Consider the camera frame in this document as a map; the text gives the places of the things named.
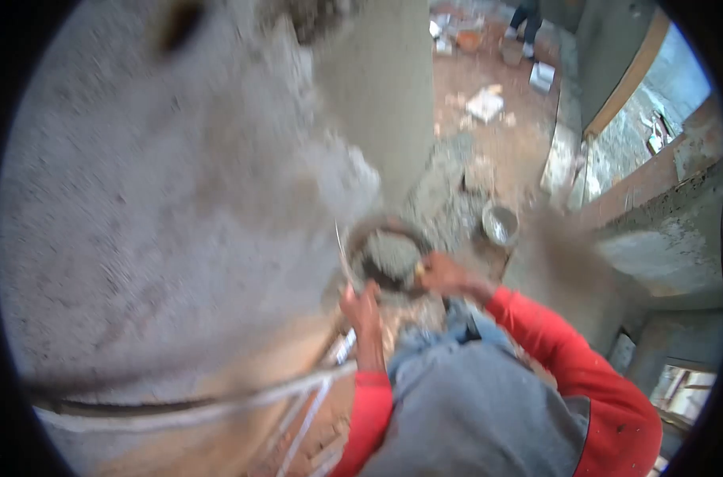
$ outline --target person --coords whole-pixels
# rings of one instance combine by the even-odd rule
[[[444,253],[423,265],[417,281],[446,297],[449,328],[402,333],[388,373],[379,288],[369,282],[359,296],[348,287],[341,297],[358,370],[348,442],[332,477],[650,472],[661,445],[657,412],[563,318]],[[496,323],[458,296],[485,306]],[[557,389],[516,357],[497,325]]]
[[[536,40],[536,32],[541,27],[541,11],[539,9],[539,0],[523,0],[512,20],[509,27],[505,31],[505,38],[518,38],[518,28],[520,24],[526,22],[526,31],[523,33],[523,56],[526,58],[534,58],[534,41]]]

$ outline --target falling cement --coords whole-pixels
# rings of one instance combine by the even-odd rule
[[[364,255],[394,281],[406,281],[420,258],[413,241],[399,234],[380,231],[367,239]]]

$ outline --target white sneaker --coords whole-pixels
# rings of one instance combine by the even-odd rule
[[[526,58],[532,58],[534,56],[534,45],[530,43],[523,43],[523,56]]]

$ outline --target red long sleeve shirt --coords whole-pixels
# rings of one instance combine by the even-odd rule
[[[661,420],[639,389],[554,311],[503,287],[486,309],[555,377],[562,396],[589,398],[589,426],[574,476],[646,475],[661,446]],[[348,443],[332,477],[362,469],[382,442],[392,408],[386,374],[358,372]]]

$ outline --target man's arm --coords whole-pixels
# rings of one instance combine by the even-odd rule
[[[356,475],[380,446],[393,409],[393,392],[385,372],[383,329],[377,312],[377,286],[367,284],[359,298],[346,288],[340,308],[356,331],[356,388],[343,456],[330,477]]]
[[[432,254],[427,289],[470,295],[512,338],[547,368],[562,396],[587,396],[590,421],[575,475],[646,475],[661,447],[661,419],[650,401],[605,358],[590,349],[554,311],[472,275],[443,254]]]

